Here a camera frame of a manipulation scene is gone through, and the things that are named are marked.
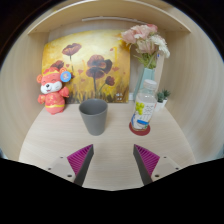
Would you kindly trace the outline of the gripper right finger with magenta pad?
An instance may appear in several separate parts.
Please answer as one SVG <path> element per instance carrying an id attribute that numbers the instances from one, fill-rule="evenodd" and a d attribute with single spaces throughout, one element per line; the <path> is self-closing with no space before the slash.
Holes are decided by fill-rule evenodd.
<path id="1" fill-rule="evenodd" d="M 168 156 L 159 156 L 137 144 L 133 147 L 133 155 L 143 185 L 148 185 L 181 169 L 181 167 Z"/>

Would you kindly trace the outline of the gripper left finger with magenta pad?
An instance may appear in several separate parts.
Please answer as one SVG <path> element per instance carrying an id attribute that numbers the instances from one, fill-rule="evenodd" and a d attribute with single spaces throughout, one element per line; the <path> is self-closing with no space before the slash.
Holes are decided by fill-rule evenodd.
<path id="1" fill-rule="evenodd" d="M 90 144 L 68 156 L 60 156 L 46 170 L 78 186 L 82 186 L 93 155 L 94 148 Z"/>

